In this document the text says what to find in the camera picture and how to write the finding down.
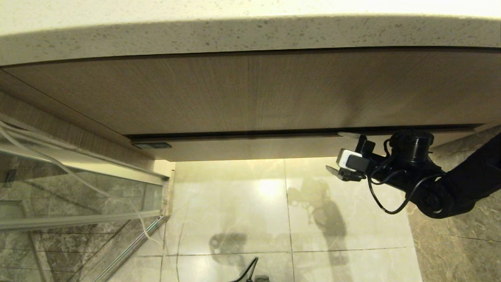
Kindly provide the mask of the dark green label plate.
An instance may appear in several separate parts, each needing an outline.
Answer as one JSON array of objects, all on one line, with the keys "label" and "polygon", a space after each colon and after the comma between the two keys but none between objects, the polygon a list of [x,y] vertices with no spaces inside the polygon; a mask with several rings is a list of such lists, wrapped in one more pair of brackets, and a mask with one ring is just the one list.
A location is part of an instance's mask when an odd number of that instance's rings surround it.
[{"label": "dark green label plate", "polygon": [[139,143],[131,143],[133,146],[139,149],[143,150],[152,150],[152,149],[169,149],[172,148],[170,144],[166,142],[153,142],[153,143],[145,143],[145,142],[139,142]]}]

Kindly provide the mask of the wooden vanity drawer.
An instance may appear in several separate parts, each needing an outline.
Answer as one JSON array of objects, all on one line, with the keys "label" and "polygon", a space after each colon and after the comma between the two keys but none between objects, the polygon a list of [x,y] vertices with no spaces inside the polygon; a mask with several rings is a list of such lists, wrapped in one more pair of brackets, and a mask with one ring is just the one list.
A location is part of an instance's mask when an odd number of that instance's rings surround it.
[{"label": "wooden vanity drawer", "polygon": [[308,130],[255,130],[233,132],[191,132],[170,134],[127,134],[131,143],[166,142],[169,149],[143,150],[156,159],[170,162],[220,161],[235,159],[287,159],[336,156],[342,148],[353,150],[356,139],[338,132],[363,134],[383,154],[383,141],[398,130],[424,130],[434,135],[438,146],[474,133],[481,123],[408,125],[379,127],[316,128]]}]

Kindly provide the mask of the fixed wooden cabinet front panel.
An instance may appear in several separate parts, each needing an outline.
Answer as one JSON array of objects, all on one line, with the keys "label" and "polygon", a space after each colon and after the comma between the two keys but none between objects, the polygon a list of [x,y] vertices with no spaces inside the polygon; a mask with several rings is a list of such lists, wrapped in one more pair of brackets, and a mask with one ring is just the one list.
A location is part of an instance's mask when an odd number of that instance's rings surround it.
[{"label": "fixed wooden cabinet front panel", "polygon": [[501,119],[499,49],[133,56],[3,70],[124,136]]}]

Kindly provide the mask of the glass shower partition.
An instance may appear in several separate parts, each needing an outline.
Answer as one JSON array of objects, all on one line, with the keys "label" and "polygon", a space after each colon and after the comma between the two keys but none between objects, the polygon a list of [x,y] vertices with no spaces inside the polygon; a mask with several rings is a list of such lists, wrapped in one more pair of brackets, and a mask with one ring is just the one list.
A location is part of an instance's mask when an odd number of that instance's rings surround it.
[{"label": "glass shower partition", "polygon": [[[108,163],[0,120],[0,282],[81,282],[127,224],[168,215],[170,178]],[[157,234],[164,242],[164,227]],[[140,251],[107,282],[166,282]]]}]

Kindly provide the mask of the speckled stone countertop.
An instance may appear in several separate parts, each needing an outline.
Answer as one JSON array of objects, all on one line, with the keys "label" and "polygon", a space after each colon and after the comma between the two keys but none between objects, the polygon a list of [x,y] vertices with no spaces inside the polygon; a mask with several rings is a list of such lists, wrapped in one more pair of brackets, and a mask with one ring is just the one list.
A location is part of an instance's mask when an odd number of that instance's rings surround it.
[{"label": "speckled stone countertop", "polygon": [[0,0],[0,66],[154,54],[501,47],[501,0]]}]

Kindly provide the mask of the chrome floor rail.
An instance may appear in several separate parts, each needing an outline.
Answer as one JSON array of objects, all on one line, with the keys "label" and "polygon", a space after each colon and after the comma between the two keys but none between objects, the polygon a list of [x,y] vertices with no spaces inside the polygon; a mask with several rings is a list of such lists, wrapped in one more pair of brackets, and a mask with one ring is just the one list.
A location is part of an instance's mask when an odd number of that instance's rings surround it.
[{"label": "chrome floor rail", "polygon": [[146,226],[136,220],[127,224],[99,251],[93,259],[81,282],[107,282],[116,272],[130,261],[143,246],[152,248],[152,256],[162,257],[165,254],[164,242],[157,237],[169,216],[161,215],[146,221]]}]

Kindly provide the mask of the wooden cabinet side panel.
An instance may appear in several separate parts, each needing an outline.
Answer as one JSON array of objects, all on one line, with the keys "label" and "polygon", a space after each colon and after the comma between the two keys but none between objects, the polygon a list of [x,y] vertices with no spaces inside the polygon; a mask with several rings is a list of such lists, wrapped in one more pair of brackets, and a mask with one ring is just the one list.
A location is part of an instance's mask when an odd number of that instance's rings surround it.
[{"label": "wooden cabinet side panel", "polygon": [[70,148],[153,170],[155,158],[93,119],[88,81],[47,67],[0,67],[0,120]]}]

